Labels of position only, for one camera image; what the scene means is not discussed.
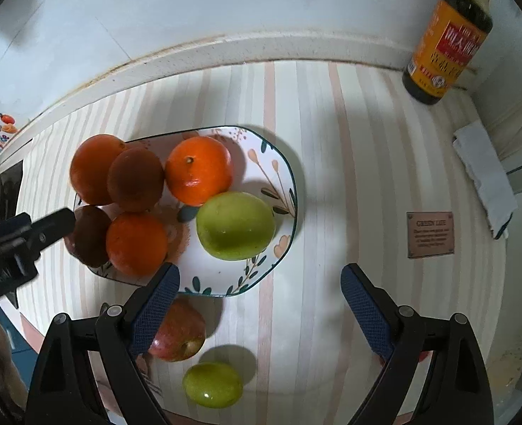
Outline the dark red pomegranate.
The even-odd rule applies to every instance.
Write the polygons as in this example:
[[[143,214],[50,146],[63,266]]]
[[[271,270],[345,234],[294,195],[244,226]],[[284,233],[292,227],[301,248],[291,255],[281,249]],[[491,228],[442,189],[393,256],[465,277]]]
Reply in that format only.
[[[98,206],[80,206],[75,210],[74,231],[64,238],[66,249],[81,263],[98,268],[108,262],[106,234],[111,225],[108,215]]]

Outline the large orange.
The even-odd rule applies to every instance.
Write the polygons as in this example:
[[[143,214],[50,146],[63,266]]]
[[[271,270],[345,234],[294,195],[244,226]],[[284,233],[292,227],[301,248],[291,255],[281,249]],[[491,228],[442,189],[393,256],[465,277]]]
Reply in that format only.
[[[126,150],[126,143],[111,134],[97,134],[77,149],[70,165],[70,181],[80,198],[94,205],[111,203],[107,176],[111,164]]]

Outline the small tangerine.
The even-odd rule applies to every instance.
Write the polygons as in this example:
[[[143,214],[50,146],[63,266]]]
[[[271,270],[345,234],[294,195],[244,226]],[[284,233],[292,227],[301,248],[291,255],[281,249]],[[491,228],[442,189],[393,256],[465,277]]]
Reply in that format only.
[[[165,162],[165,180],[171,194],[189,206],[202,206],[227,191],[233,182],[229,150],[209,136],[180,142]]]
[[[113,267],[128,276],[155,274],[168,254],[165,227],[148,212],[120,214],[106,233],[106,251]]]

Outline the dark orange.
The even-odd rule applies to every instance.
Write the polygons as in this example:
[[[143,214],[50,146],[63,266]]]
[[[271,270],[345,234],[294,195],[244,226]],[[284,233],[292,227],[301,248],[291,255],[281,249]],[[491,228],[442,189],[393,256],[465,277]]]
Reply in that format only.
[[[123,211],[152,209],[162,197],[164,169],[156,154],[143,147],[119,154],[110,166],[107,189],[113,203]]]

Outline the green apple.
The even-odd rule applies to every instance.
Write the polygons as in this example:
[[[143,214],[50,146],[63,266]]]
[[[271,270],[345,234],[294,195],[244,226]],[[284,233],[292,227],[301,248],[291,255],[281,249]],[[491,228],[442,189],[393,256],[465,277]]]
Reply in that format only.
[[[213,196],[196,215],[201,246],[224,261],[245,260],[259,254],[273,239],[275,229],[271,208],[246,192]]]
[[[185,373],[182,384],[189,399],[209,409],[231,407],[242,397],[242,378],[229,364],[195,364]]]

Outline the red yellow apple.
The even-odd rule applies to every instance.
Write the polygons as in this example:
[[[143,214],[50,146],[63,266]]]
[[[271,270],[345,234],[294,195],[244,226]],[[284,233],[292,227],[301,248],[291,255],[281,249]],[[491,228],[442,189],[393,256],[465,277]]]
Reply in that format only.
[[[190,359],[206,339],[203,316],[187,299],[176,299],[149,347],[149,354],[166,362]]]

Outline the deer pattern ceramic plate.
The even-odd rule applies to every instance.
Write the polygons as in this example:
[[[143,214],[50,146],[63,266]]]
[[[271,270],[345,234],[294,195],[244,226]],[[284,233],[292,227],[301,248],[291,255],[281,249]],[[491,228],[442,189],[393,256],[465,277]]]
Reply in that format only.
[[[133,139],[127,145],[141,146],[165,160],[181,141],[209,136],[229,150],[234,163],[231,189],[256,196],[266,203],[275,220],[273,239],[253,256],[225,261],[209,254],[196,232],[196,207],[185,206],[165,188],[153,215],[169,236],[168,260],[177,265],[179,291],[185,295],[215,298],[239,295],[259,284],[281,262],[296,235],[297,190],[293,169],[280,150],[261,134],[241,126],[201,127]]]

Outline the striped cat print mat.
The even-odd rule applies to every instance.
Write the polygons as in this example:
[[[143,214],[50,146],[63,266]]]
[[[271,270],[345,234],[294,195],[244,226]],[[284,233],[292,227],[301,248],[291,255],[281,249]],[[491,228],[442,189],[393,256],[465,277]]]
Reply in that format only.
[[[293,168],[298,230],[259,285],[226,299],[196,298],[210,337],[203,359],[242,374],[225,410],[189,401],[187,363],[154,364],[166,408],[219,424],[343,424],[381,366],[343,300],[339,274],[358,263],[374,284],[420,314],[461,312],[483,352],[493,342],[506,245],[453,146],[478,117],[461,90],[432,108],[396,71],[330,62],[226,66],[154,81],[90,104],[38,134],[23,162],[17,208],[33,218],[73,203],[69,164],[93,134],[124,140],[240,124]]]

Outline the folded white cloth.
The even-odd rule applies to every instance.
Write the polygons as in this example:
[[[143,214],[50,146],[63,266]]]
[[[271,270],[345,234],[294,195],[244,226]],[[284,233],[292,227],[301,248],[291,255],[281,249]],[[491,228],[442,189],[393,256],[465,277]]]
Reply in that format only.
[[[492,238],[499,240],[517,209],[509,178],[481,120],[454,132],[453,148],[486,210]]]

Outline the soy sauce bottle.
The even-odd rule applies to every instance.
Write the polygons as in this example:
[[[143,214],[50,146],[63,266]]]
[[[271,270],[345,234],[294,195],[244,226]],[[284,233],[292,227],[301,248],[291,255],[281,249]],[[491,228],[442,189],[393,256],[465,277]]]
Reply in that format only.
[[[402,81],[422,104],[436,104],[455,84],[493,27],[490,0],[437,0]]]

